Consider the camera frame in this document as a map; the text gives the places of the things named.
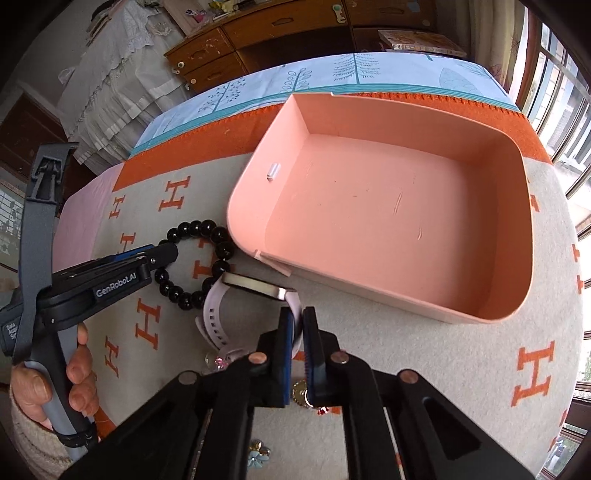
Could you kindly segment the left human hand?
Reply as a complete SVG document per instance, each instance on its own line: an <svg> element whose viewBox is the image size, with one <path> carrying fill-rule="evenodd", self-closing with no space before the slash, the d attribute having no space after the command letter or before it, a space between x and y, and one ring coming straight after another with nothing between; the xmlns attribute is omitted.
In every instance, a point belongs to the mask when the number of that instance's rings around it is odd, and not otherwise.
<svg viewBox="0 0 591 480"><path fill-rule="evenodd" d="M77 325L77 347L71 355L64 373L67 375L68 403L73 411L93 417L99 409L96 374L88 343L88 330L84 323ZM52 421L47 414L49 404L58 392L62 380L55 381L52 372L29 368L24 362L12 367L10 389L14 403L33 422L51 430Z"/></svg>

